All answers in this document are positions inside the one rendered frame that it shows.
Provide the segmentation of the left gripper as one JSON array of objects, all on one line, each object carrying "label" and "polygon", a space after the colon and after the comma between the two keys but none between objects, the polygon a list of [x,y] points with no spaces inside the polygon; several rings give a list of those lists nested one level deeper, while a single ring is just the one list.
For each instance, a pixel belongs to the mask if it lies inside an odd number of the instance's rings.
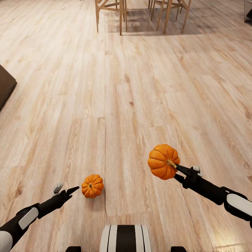
[{"label": "left gripper", "polygon": [[72,195],[70,194],[72,194],[77,189],[79,189],[79,186],[68,189],[67,192],[63,190],[57,196],[47,200],[50,205],[50,213],[58,208],[61,208],[67,200],[72,198]]}]

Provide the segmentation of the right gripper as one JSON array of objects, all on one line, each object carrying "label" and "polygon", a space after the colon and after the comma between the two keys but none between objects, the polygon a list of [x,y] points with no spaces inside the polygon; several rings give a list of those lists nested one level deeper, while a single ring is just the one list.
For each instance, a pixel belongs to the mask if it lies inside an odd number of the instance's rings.
[{"label": "right gripper", "polygon": [[177,167],[176,169],[186,175],[184,179],[183,176],[176,174],[175,179],[179,181],[183,188],[185,189],[192,189],[193,191],[199,193],[200,195],[204,196],[205,198],[209,198],[212,191],[213,191],[213,184],[202,177],[198,176],[198,171],[194,169],[190,169],[187,167],[183,167],[181,165],[175,164]]}]

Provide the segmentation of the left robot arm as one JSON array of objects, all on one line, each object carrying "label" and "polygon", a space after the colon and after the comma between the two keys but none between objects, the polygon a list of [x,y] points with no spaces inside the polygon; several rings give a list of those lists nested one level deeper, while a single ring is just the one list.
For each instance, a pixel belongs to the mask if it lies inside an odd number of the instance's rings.
[{"label": "left robot arm", "polygon": [[20,210],[14,218],[0,227],[0,252],[10,252],[36,218],[41,219],[46,214],[61,208],[67,200],[72,198],[70,194],[79,189],[77,186],[68,189],[67,192],[63,190],[59,193],[62,187],[62,182],[57,183],[52,190],[51,199]]}]

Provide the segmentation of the pumpkin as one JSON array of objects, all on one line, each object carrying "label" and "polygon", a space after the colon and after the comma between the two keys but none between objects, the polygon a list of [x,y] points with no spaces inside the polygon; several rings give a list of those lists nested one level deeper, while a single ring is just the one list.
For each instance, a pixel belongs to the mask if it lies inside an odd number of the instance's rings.
[{"label": "pumpkin", "polygon": [[86,198],[95,198],[104,188],[103,179],[98,174],[87,177],[82,184],[82,193]]},{"label": "pumpkin", "polygon": [[149,153],[147,161],[153,175],[162,180],[174,178],[176,172],[176,165],[180,164],[177,150],[167,144],[157,145],[153,151]]}]

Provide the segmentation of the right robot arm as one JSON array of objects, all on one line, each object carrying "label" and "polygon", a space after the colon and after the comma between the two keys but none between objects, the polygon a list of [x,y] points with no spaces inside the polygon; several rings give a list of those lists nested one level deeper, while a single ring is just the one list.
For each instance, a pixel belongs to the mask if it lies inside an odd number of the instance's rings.
[{"label": "right robot arm", "polygon": [[190,188],[205,198],[215,202],[217,205],[222,205],[224,203],[226,211],[236,217],[250,221],[250,226],[252,228],[252,202],[249,201],[245,195],[226,187],[218,187],[203,179],[203,172],[200,166],[187,168],[181,165],[175,165],[177,166],[177,170],[186,175],[185,179],[178,174],[174,177],[183,185],[183,188]]}]

